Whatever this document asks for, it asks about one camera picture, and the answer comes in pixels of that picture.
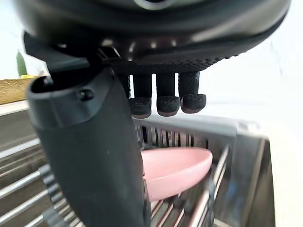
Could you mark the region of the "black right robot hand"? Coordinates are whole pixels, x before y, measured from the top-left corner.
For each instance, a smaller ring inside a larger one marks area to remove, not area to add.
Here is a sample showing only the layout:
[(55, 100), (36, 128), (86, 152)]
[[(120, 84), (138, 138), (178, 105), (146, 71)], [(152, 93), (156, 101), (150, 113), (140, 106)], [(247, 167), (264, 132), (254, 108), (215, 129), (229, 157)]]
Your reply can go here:
[(147, 227), (133, 118), (200, 112), (199, 73), (272, 35), (288, 0), (16, 0), (26, 53), (50, 77), (26, 96), (59, 186), (88, 227)]

